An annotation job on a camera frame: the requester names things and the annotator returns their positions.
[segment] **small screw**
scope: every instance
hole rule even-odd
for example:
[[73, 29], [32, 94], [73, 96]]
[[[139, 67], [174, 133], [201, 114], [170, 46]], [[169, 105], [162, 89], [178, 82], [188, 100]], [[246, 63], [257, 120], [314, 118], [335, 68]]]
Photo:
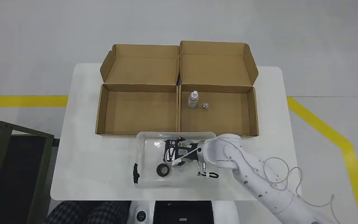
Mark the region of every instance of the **small screw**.
[[202, 104], [202, 108], [204, 108], [205, 110], [207, 110], [209, 108], [209, 103], [205, 102]]

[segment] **transparent plastic tray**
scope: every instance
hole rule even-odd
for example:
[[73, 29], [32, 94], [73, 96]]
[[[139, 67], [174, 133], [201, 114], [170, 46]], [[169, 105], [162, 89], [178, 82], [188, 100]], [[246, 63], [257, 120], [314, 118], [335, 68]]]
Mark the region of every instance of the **transparent plastic tray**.
[[[139, 174], [137, 188], [193, 188], [217, 186], [218, 179], [198, 176], [197, 162], [186, 162], [182, 166], [171, 166], [171, 172], [166, 177], [157, 174], [157, 166], [163, 163], [165, 142], [167, 139], [183, 137], [194, 143], [215, 138], [213, 132], [140, 132], [137, 140], [137, 166], [134, 166], [133, 174]], [[206, 164], [206, 172], [218, 173], [218, 168]]]

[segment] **cardboard box lid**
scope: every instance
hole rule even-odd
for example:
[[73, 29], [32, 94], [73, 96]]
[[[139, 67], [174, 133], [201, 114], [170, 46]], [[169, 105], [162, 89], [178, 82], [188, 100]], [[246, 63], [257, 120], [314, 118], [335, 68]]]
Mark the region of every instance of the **cardboard box lid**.
[[106, 84], [176, 85], [179, 46], [115, 44], [100, 71]]
[[182, 85], [252, 86], [258, 76], [245, 43], [181, 41]]

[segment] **cardboard box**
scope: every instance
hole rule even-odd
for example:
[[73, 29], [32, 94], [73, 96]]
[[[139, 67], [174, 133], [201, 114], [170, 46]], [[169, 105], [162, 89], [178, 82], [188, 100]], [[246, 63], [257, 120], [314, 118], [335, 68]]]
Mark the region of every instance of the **cardboard box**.
[[178, 131], [178, 46], [112, 47], [101, 66], [104, 84], [96, 134]]
[[[257, 136], [258, 119], [253, 84], [258, 76], [245, 43], [182, 41], [180, 44], [179, 131]], [[196, 108], [187, 106], [199, 92]], [[203, 103], [209, 103], [207, 110]]]

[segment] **black panel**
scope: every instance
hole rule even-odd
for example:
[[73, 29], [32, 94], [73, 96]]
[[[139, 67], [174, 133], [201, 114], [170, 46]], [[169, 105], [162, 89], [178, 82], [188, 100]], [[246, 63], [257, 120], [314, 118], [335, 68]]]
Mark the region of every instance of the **black panel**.
[[1, 223], [26, 223], [46, 138], [12, 136], [0, 169]]
[[214, 224], [211, 201], [156, 201], [153, 224]]

